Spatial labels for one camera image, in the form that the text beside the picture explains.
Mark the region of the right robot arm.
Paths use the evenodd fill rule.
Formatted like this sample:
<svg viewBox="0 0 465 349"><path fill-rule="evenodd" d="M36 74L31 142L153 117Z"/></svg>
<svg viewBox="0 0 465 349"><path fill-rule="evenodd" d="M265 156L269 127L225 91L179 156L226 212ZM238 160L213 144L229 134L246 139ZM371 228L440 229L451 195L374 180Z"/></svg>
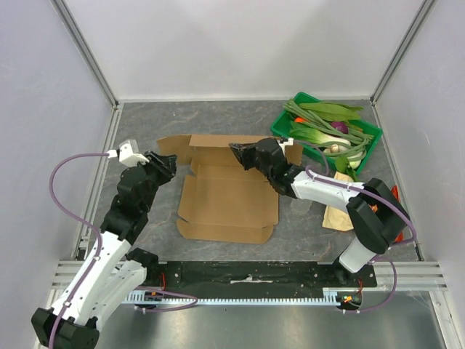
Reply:
<svg viewBox="0 0 465 349"><path fill-rule="evenodd" d="M349 286L359 271L398 242L405 228L413 230L408 213L384 182L347 182L313 172L286 158L291 139L264 138L255 143L232 143L240 165L256 169L282 196L316 201L349 215L355 237L332 266L334 281Z"/></svg>

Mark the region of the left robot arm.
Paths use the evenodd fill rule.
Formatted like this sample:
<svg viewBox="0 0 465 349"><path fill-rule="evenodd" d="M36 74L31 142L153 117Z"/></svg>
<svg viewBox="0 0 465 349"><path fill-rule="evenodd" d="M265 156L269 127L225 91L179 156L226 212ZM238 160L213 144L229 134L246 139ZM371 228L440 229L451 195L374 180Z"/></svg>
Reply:
<svg viewBox="0 0 465 349"><path fill-rule="evenodd" d="M158 258L132 246L147 225L157 190L176 175L177 156L135 153L127 145L99 156L117 158L126 169L102 225L83 222L96 234L83 265L50 308L38 308L31 318L46 348L94 348L128 293L154 285L160 275Z"/></svg>

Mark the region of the brown cardboard box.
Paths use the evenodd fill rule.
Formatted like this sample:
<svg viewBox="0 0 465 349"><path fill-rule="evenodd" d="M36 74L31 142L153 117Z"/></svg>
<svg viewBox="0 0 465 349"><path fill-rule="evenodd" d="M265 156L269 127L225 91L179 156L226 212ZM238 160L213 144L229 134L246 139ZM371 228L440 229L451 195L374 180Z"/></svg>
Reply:
<svg viewBox="0 0 465 349"><path fill-rule="evenodd" d="M162 155L190 166L178 208L177 229L187 239L264 244L279 222L279 195L256 169L245 170L231 143L251 135L172 135L157 141Z"/></svg>

